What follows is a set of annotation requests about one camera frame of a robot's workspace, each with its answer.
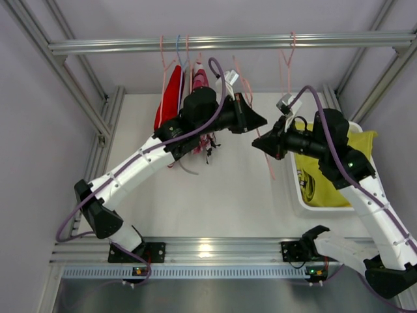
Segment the pink hanger of lime trousers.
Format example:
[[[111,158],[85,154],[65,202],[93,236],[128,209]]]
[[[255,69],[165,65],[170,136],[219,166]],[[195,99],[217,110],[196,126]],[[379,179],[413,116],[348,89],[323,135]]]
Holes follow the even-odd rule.
[[[233,62],[234,62],[235,70],[237,71],[237,74],[239,75],[239,79],[240,79],[240,82],[241,82],[242,87],[243,87],[243,93],[244,93],[244,97],[246,99],[246,102],[247,102],[247,104],[249,105],[250,108],[253,108],[253,92],[252,92],[252,88],[250,86],[250,83],[243,76],[242,71],[239,67],[239,63],[238,63],[237,58],[233,55],[232,59],[233,59]],[[270,160],[268,159],[268,156],[267,156],[266,153],[264,153],[264,157],[265,157],[265,160],[266,160],[266,164],[268,166],[270,178],[273,181],[275,181],[276,176],[275,176],[274,170],[272,168],[272,165],[271,165]]]

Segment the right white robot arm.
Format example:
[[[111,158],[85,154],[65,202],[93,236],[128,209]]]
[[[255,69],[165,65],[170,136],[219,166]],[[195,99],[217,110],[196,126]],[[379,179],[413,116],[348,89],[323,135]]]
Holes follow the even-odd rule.
[[[285,126],[284,116],[272,130],[253,141],[254,148],[276,160],[288,152],[315,158],[323,176],[350,203],[376,248],[362,248],[324,226],[300,239],[307,259],[329,257],[362,275],[371,289],[391,299],[416,283],[416,240],[399,220],[363,152],[348,144],[349,122],[334,109],[320,109],[311,130]]]

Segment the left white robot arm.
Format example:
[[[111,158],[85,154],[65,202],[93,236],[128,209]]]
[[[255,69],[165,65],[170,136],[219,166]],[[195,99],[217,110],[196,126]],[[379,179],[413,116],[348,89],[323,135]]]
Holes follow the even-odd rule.
[[[144,240],[117,214],[120,202],[148,177],[195,149],[202,135],[223,129],[243,134],[266,123],[241,93],[217,102],[213,89],[197,88],[184,99],[180,113],[162,123],[130,158],[89,183],[80,180],[75,184],[79,209],[98,239],[141,255]]]

